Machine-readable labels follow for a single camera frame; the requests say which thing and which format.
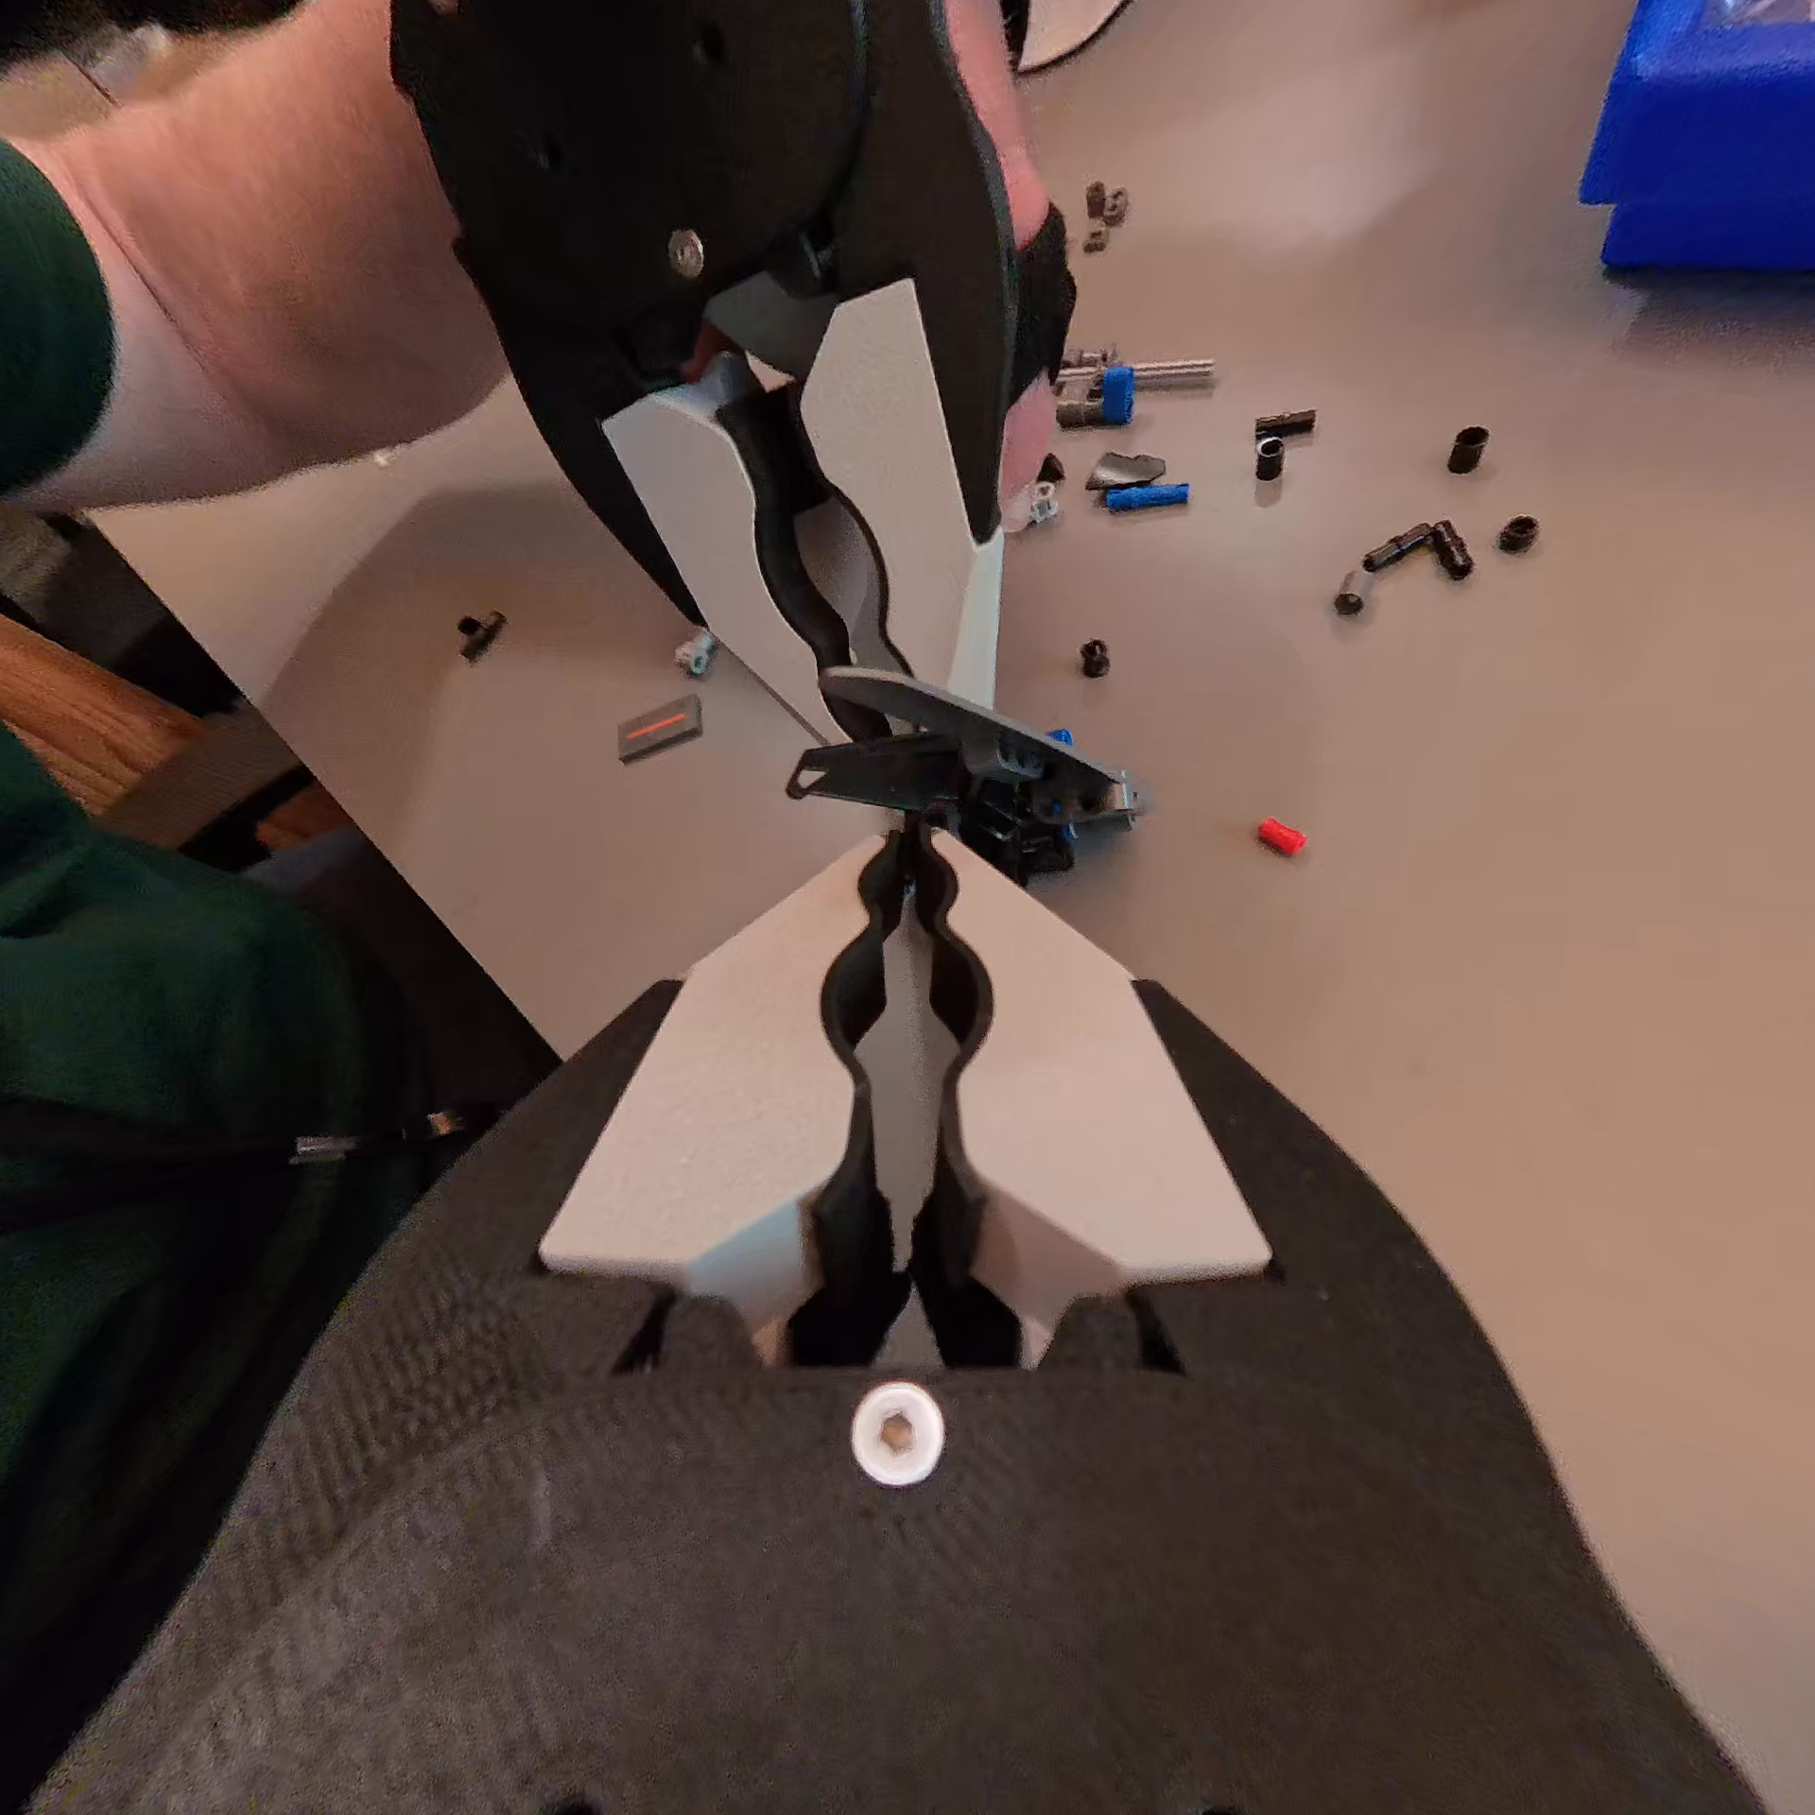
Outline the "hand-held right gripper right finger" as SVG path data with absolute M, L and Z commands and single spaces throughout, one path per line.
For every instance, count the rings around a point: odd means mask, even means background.
M 954 1041 L 912 1280 L 945 1364 L 1022 1364 L 1084 1298 L 1261 1278 L 1271 1245 L 1134 977 L 945 830 L 912 845 Z

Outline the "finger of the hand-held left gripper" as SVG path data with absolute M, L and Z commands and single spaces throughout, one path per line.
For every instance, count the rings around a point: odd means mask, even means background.
M 992 706 L 1007 535 L 971 535 L 912 281 L 831 310 L 800 418 L 830 487 L 800 550 L 853 666 Z
M 788 396 L 765 389 L 739 351 L 604 422 L 698 621 L 830 745 L 848 732 L 822 669 L 848 655 L 848 627 L 800 550 L 808 468 L 790 429 Z

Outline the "grey and blue lego assembly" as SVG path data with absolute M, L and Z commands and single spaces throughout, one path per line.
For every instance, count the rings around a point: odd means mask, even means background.
M 1055 371 L 1055 426 L 1061 431 L 1126 426 L 1143 392 L 1209 389 L 1214 359 L 1122 359 L 1115 348 L 1067 358 Z

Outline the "dark grey lego spaceship model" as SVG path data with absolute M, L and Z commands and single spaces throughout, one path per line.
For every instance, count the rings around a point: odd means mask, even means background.
M 788 799 L 946 830 L 1016 885 L 1067 874 L 1084 830 L 1129 826 L 1152 808 L 1126 770 L 905 673 L 822 669 L 822 699 L 844 739 L 796 758 Z

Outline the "wooden cabinet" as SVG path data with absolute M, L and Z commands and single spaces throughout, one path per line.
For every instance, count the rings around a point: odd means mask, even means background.
M 104 826 L 223 871 L 352 830 L 254 706 L 197 718 L 14 618 L 2 724 Z

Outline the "person's left forearm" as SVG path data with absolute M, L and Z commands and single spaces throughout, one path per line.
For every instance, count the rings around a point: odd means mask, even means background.
M 249 26 L 160 97 L 2 142 L 2 502 L 197 502 L 410 444 L 505 376 L 389 3 L 4 3 L 2 70 Z

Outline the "black drawstring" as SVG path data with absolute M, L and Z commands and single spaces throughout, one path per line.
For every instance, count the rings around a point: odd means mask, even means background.
M 111 1167 L 302 1167 L 430 1152 L 471 1141 L 493 1121 L 497 1111 L 492 1104 L 467 1103 L 365 1129 L 235 1134 L 170 1129 L 69 1103 L 4 1096 L 2 1153 Z

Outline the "person's green sweater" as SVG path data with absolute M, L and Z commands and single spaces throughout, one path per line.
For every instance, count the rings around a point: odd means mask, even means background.
M 301 904 L 100 830 L 2 732 L 2 1096 L 193 1132 L 402 1121 L 415 1066 Z M 2 1571 L 209 1503 L 415 1164 L 2 1153 Z

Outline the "white curved object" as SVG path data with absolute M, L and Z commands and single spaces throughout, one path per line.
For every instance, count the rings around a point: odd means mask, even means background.
M 1129 3 L 1001 3 L 1018 77 L 1047 74 L 1084 55 Z

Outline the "person's left hand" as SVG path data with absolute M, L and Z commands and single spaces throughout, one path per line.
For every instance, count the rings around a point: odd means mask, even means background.
M 1031 154 L 1010 68 L 1001 7 L 995 3 L 945 3 L 945 26 L 971 108 L 992 145 L 992 159 L 1007 189 L 1016 243 L 1025 246 L 1042 230 L 1051 190 Z M 1037 483 L 1054 431 L 1054 389 L 1047 376 L 1037 376 L 1016 397 L 1003 426 L 998 504 L 1010 527 L 1025 520 L 1022 493 Z

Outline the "blue plastic container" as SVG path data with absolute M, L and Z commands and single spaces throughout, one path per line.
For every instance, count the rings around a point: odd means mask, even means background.
M 1811 4 L 1637 3 L 1577 198 L 1611 270 L 1811 270 Z

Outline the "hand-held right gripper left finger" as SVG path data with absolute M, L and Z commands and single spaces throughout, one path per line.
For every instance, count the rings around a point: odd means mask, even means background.
M 886 1011 L 900 904 L 900 831 L 874 834 L 694 962 L 541 1239 L 545 1268 L 721 1298 L 805 1364 L 882 1350 L 908 1280 L 857 1048 Z

